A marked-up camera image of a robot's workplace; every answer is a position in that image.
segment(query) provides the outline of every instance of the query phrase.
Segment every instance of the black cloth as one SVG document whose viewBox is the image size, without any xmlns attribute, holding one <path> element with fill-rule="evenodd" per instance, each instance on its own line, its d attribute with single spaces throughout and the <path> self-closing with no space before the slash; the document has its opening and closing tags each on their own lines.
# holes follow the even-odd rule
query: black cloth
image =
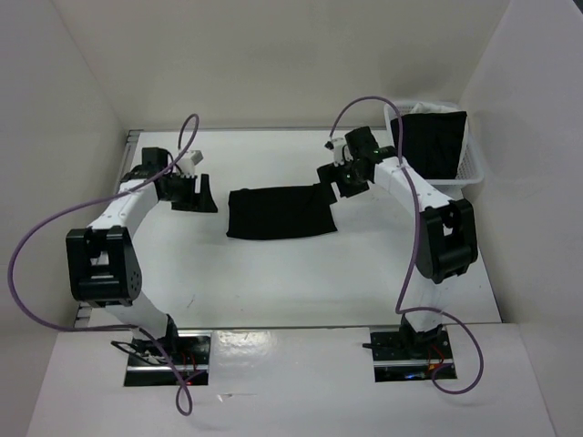
<svg viewBox="0 0 583 437">
<path fill-rule="evenodd" d="M 455 179 L 464 140 L 467 113 L 403 116 L 403 156 L 425 179 Z M 399 125 L 391 120 L 394 143 Z"/>
<path fill-rule="evenodd" d="M 299 239 L 336 230 L 320 184 L 245 188 L 229 194 L 228 237 Z"/>
</svg>

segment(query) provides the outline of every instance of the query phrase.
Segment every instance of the white table surface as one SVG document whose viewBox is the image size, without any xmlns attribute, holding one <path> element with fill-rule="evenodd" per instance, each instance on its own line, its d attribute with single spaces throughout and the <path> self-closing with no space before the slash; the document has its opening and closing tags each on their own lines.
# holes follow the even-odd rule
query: white table surface
<svg viewBox="0 0 583 437">
<path fill-rule="evenodd" d="M 372 187 L 332 206 L 338 232 L 311 239 L 228 239 L 229 193 L 241 188 L 311 185 L 328 164 L 322 130 L 201 131 L 194 148 L 210 174 L 218 214 L 178 212 L 160 202 L 134 238 L 143 290 L 181 328 L 398 324 L 394 305 L 411 256 L 413 219 Z M 375 132 L 386 144 L 383 131 Z M 174 156 L 178 133 L 141 133 L 143 147 Z M 468 322 L 499 322 L 481 258 L 459 278 L 451 310 Z M 406 300 L 405 305 L 415 302 Z M 108 321 L 94 310 L 92 324 Z"/>
<path fill-rule="evenodd" d="M 516 325 L 474 325 L 486 368 L 470 393 L 444 395 L 430 381 L 375 383 L 366 328 L 215 331 L 210 381 L 192 387 L 194 412 L 175 410 L 176 387 L 124 388 L 126 356 L 109 341 L 129 333 L 59 334 L 28 437 L 403 436 L 550 437 Z M 449 327 L 461 388 L 476 351 Z"/>
</svg>

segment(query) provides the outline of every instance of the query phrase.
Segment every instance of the white plastic basket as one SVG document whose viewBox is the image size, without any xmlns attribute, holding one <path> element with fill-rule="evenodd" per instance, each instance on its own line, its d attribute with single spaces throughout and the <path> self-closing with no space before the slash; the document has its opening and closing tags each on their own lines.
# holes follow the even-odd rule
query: white plastic basket
<svg viewBox="0 0 583 437">
<path fill-rule="evenodd" d="M 409 114 L 413 107 L 417 103 L 422 103 L 419 100 L 396 100 L 394 104 L 399 108 L 401 115 L 404 116 Z M 426 102 L 426 103 L 433 103 L 437 105 L 443 105 L 446 107 L 452 107 L 455 109 L 459 109 L 458 105 L 448 102 Z M 384 105 L 384 122 L 386 123 L 386 130 L 389 134 L 389 141 L 393 143 L 393 131 L 391 129 L 391 120 L 397 118 L 397 115 L 394 113 L 393 109 L 388 105 Z M 465 150 L 464 156 L 462 157 L 462 161 L 457 168 L 457 175 L 455 179 L 431 179 L 427 180 L 431 185 L 435 187 L 455 187 L 455 188 L 463 188 L 466 185 L 477 184 L 484 179 L 484 170 L 482 169 L 482 165 L 480 163 L 480 159 L 477 153 L 477 143 L 474 137 L 472 136 L 471 130 L 468 131 L 467 136 L 467 148 Z"/>
</svg>

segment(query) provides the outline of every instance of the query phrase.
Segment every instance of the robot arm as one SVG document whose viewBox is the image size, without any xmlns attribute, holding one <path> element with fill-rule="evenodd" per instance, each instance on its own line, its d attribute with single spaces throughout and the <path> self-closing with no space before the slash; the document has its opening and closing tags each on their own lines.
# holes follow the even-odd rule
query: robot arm
<svg viewBox="0 0 583 437">
<path fill-rule="evenodd" d="M 394 147 L 379 147 L 369 127 L 361 127 L 326 144 L 334 162 L 318 168 L 330 203 L 336 201 L 332 183 L 341 197 L 369 189 L 373 182 L 393 195 L 414 216 L 413 195 L 399 165 Z M 448 302 L 455 277 L 467 272 L 477 260 L 474 210 L 465 199 L 452 200 L 433 188 L 408 164 L 408 174 L 417 191 L 421 211 L 420 241 L 416 269 L 407 294 L 419 306 L 440 310 Z M 433 312 L 408 313 L 402 321 L 412 343 L 429 341 L 441 330 L 441 316 Z"/>
<path fill-rule="evenodd" d="M 142 150 L 142 164 L 121 181 L 119 191 L 141 184 L 163 169 L 169 152 L 149 147 Z M 195 191 L 194 168 L 201 153 L 187 153 L 179 162 L 180 174 L 168 173 L 152 184 L 123 198 L 113 200 L 87 228 L 72 229 L 66 236 L 66 254 L 73 297 L 103 308 L 121 323 L 144 328 L 172 352 L 178 331 L 172 318 L 158 310 L 142 291 L 142 274 L 132 245 L 132 237 L 144 217 L 161 200 L 172 209 L 217 212 L 210 194 L 209 175 L 200 176 L 200 192 Z M 136 340 L 148 338 L 138 330 Z"/>
</svg>

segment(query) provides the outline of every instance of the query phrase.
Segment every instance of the white panel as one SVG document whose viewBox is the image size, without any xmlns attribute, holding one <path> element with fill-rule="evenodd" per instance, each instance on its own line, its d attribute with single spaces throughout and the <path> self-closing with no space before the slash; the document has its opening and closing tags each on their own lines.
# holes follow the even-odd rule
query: white panel
<svg viewBox="0 0 583 437">
<path fill-rule="evenodd" d="M 119 185 L 119 192 L 129 191 L 143 184 L 145 179 L 133 179 Z M 111 229 L 114 226 L 127 228 L 133 238 L 144 217 L 158 204 L 155 184 L 148 184 L 133 193 L 117 198 L 107 205 L 101 215 L 87 225 L 92 229 Z"/>
<path fill-rule="evenodd" d="M 124 123 L 326 126 L 380 93 L 457 101 L 508 0 L 55 0 Z M 346 126 L 383 123 L 371 106 Z"/>
<path fill-rule="evenodd" d="M 367 329 L 218 331 L 209 386 L 191 388 L 188 418 L 176 387 L 122 386 L 127 358 L 109 345 L 114 334 L 61 334 L 28 437 L 554 436 L 517 327 L 472 330 L 484 379 L 454 397 L 429 381 L 375 383 Z M 450 338 L 459 380 L 443 384 L 461 388 L 476 351 L 460 328 Z"/>
<path fill-rule="evenodd" d="M 0 433 L 22 436 L 56 334 L 12 302 L 8 258 L 40 219 L 111 193 L 124 134 L 49 0 L 0 2 L 0 54 Z M 35 313 L 72 322 L 65 235 L 96 213 L 61 219 L 22 252 L 16 285 Z"/>
<path fill-rule="evenodd" d="M 375 135 L 386 144 L 385 132 Z M 164 147 L 176 156 L 177 138 L 176 132 L 143 133 L 133 165 L 142 147 Z M 133 238 L 144 291 L 179 327 L 400 322 L 394 305 L 411 257 L 413 219 L 381 188 L 334 204 L 336 233 L 276 241 L 225 235 L 232 190 L 318 182 L 317 167 L 332 162 L 326 140 L 321 130 L 199 133 L 194 147 L 205 159 L 198 171 L 210 174 L 219 213 L 172 211 L 160 202 Z M 448 294 L 448 309 L 462 320 L 500 321 L 481 259 Z M 404 305 L 418 303 L 411 293 Z"/>
<path fill-rule="evenodd" d="M 561 436 L 583 428 L 582 41 L 571 0 L 514 1 L 462 102 L 486 156 L 480 247 Z"/>
</svg>

